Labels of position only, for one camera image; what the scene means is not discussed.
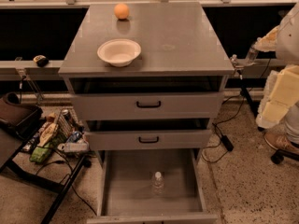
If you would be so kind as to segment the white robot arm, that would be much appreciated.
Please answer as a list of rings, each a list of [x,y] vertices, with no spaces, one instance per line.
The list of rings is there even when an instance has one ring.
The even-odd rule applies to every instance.
[[[299,3],[282,19],[280,25],[259,38],[258,51],[274,51],[287,66],[271,72],[258,108],[256,123],[269,129],[279,124],[292,106],[299,101]]]

